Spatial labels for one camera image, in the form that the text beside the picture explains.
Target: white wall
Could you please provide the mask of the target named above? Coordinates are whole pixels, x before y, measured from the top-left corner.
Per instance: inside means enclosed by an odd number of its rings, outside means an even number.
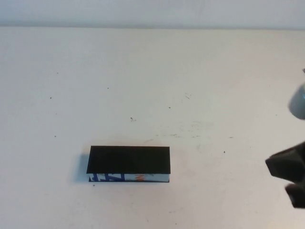
[[[0,0],[0,25],[305,29],[305,0]]]

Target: white table surface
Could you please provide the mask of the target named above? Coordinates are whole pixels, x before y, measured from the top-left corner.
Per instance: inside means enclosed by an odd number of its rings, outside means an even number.
[[[305,31],[0,28],[0,228],[304,228],[264,162],[303,68]],[[170,146],[171,181],[93,186],[91,145]]]

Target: black box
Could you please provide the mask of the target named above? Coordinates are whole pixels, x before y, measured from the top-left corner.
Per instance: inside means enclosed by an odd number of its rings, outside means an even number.
[[[169,182],[170,173],[169,147],[91,146],[91,182]]]

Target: blue printed design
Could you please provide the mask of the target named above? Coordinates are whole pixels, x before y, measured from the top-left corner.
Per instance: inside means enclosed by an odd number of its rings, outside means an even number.
[[[105,173],[105,179],[106,181],[125,181],[125,174],[124,173],[121,173],[121,178],[119,177],[112,177],[112,176],[109,176],[108,173]]]
[[[96,173],[93,174],[93,181],[99,181]]]

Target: rectangular block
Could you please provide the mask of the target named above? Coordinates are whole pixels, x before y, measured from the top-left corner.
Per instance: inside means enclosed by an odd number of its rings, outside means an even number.
[[[170,173],[169,147],[91,146],[91,182],[169,182]]]

